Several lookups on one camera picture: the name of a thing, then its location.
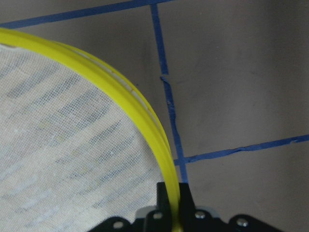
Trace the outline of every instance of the mesh screen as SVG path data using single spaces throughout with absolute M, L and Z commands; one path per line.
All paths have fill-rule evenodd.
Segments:
M 111 98 L 67 67 L 0 45 L 0 231 L 85 232 L 154 205 L 160 169 Z

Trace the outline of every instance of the yellow hoop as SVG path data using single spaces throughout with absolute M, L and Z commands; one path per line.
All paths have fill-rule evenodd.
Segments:
M 179 231 L 180 191 L 169 143 L 152 107 L 133 84 L 97 57 L 65 44 L 3 28 L 0 28 L 0 43 L 36 52 L 65 65 L 105 92 L 125 111 L 141 131 L 157 159 L 167 187 L 173 231 Z M 120 83 L 113 74 L 124 83 Z

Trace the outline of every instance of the white mesh fabric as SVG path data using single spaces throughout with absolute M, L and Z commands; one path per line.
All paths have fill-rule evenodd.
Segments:
M 111 98 L 59 63 L 0 45 L 0 231 L 85 232 L 154 205 L 160 169 Z

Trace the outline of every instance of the screw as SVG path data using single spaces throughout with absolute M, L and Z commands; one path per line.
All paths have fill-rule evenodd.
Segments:
M 195 217 L 198 218 L 198 219 L 204 219 L 206 217 L 206 215 L 203 211 L 196 211 Z
M 117 221 L 112 225 L 114 229 L 121 229 L 123 226 L 124 226 L 124 223 L 122 221 Z
M 163 214 L 161 212 L 156 212 L 154 213 L 153 217 L 155 220 L 161 219 L 163 217 Z
M 236 223 L 237 225 L 242 226 L 242 227 L 247 227 L 249 225 L 248 221 L 243 218 L 238 218 Z

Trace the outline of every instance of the blue painter's tape line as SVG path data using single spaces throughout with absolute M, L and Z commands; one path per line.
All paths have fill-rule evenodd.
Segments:
M 175 165 L 175 166 L 178 166 L 178 165 L 179 165 L 178 159 L 174 159 L 174 165 Z
M 284 146 L 284 145 L 289 145 L 293 143 L 301 143 L 301 142 L 306 142 L 306 141 L 309 141 L 309 134 L 287 138 L 287 139 L 276 140 L 276 141 L 262 143 L 262 144 L 238 147 L 238 148 L 230 149 L 230 150 L 222 150 L 222 151 L 210 152 L 210 153 L 197 155 L 197 156 L 191 156 L 191 157 L 185 158 L 185 162 L 192 163 L 192 162 L 197 162 L 199 160 L 215 159 L 215 158 L 219 158 L 223 156 L 228 156 L 228 155 L 232 155 L 232 154 L 235 154 L 241 151 L 258 151 L 258 150 L 268 149 L 272 147 Z
M 181 139 L 177 131 L 177 127 L 176 127 L 176 112 L 175 112 L 174 99 L 172 95 L 172 89 L 166 78 L 161 77 L 161 80 L 164 83 L 164 91 L 165 91 L 166 101 L 167 101 L 168 109 L 169 109 L 169 119 L 170 119 L 170 124 L 172 127 L 173 136 L 174 136 L 174 143 L 175 143 L 175 147 L 177 151 L 178 164 L 180 168 L 182 181 L 184 183 L 188 183 L 188 175 L 187 175 L 187 170 L 185 166 L 185 158 L 183 156 L 183 147 L 182 147 Z
M 162 29 L 161 29 L 159 12 L 158 12 L 158 6 L 156 4 L 151 5 L 151 15 L 152 15 L 152 18 L 153 18 L 153 24 L 154 24 L 154 30 L 155 30 L 154 31 L 155 40 L 156 40 L 156 45 L 157 45 L 158 54 L 159 54 L 161 72 L 162 72 L 163 75 L 168 75 L 169 74 L 168 63 L 166 61 L 164 42 L 163 42 L 163 36 L 162 36 Z
M 23 20 L 17 20 L 13 22 L 7 22 L 0 24 L 1 28 L 8 28 L 8 29 L 16 29 L 16 28 L 24 28 L 44 23 L 52 23 L 57 21 L 63 21 L 73 18 L 80 18 L 80 17 L 86 17 L 91 15 L 98 15 L 98 14 L 104 14 L 109 12 L 115 12 L 115 11 L 121 11 L 121 10 L 127 10 L 132 8 L 137 8 L 141 6 L 151 5 L 151 4 L 157 4 L 167 1 L 173 1 L 173 0 L 132 0 L 132 1 L 126 1 L 121 3 L 115 3 L 105 6 L 98 6 L 98 7 L 92 7 L 87 9 L 81 9 L 76 11 L 69 11 L 59 14 L 50 14 L 35 18 L 28 18 Z

